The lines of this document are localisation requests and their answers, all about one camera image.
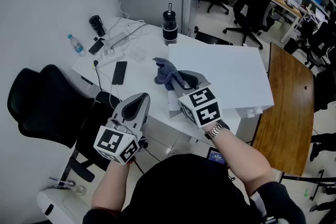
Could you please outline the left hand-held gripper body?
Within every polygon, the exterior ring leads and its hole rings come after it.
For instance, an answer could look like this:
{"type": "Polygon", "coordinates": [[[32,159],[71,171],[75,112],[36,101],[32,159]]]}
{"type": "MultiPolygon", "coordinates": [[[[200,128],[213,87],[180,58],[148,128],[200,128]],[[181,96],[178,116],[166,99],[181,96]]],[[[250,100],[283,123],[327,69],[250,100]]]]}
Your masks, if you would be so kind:
{"type": "Polygon", "coordinates": [[[140,149],[139,142],[142,136],[141,130],[109,119],[105,126],[100,126],[93,147],[109,161],[125,165],[140,149]]]}

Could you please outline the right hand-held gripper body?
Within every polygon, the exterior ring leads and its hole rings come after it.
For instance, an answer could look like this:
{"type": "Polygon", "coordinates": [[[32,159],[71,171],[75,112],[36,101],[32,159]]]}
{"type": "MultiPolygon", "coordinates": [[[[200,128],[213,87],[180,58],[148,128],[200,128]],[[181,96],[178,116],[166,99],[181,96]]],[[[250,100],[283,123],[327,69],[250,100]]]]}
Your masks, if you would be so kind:
{"type": "Polygon", "coordinates": [[[222,109],[212,87],[203,87],[178,98],[186,118],[203,128],[222,118],[222,109]]]}

